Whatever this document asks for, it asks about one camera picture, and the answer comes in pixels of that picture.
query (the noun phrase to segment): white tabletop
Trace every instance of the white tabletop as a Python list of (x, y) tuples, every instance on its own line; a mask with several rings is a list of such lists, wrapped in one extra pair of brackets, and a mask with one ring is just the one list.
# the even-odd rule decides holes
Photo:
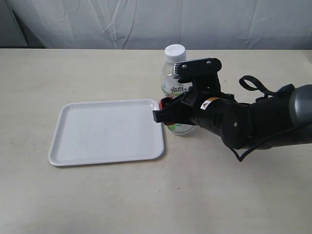
[[(240, 102), (312, 83), (312, 51), (188, 51), (216, 57)], [(162, 97), (163, 51), (0, 50), (0, 233), (311, 233), (312, 145), (256, 151), (243, 162), (208, 131), (165, 130), (154, 161), (57, 168), (47, 159), (70, 102)]]

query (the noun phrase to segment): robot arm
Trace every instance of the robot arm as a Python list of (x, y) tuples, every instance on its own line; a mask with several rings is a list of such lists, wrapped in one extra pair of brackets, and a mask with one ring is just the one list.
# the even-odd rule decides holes
[[(295, 88), (286, 85), (269, 91), (258, 79), (244, 76), (239, 80), (249, 91), (264, 96), (254, 103), (238, 103), (233, 94), (221, 92), (216, 58), (175, 64), (178, 82), (192, 82), (189, 91), (175, 99), (163, 98), (154, 120), (198, 125), (221, 137), (223, 143), (242, 161), (255, 149), (312, 143), (312, 85)], [(239, 156), (235, 149), (247, 149)]]

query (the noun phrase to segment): water bottle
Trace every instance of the water bottle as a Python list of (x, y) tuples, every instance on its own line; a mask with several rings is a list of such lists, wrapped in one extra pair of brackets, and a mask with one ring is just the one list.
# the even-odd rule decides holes
[[(186, 51), (183, 45), (173, 44), (165, 49), (165, 65), (162, 69), (161, 89), (166, 97), (177, 97), (189, 90), (192, 83), (180, 84), (173, 76), (176, 62), (186, 60)], [(179, 124), (168, 126), (168, 129), (175, 135), (184, 135), (194, 128), (193, 125)]]

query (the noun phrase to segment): white bottle cap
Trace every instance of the white bottle cap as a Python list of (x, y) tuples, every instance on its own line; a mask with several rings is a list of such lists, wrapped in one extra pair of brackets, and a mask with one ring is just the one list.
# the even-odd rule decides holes
[(168, 63), (185, 61), (186, 52), (183, 45), (173, 44), (165, 49), (165, 59)]

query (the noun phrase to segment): plastic tray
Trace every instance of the plastic tray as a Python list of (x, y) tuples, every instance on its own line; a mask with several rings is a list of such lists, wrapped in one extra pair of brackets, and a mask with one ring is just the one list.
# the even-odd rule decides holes
[(164, 150), (150, 99), (71, 103), (58, 118), (48, 159), (55, 166), (147, 160)]

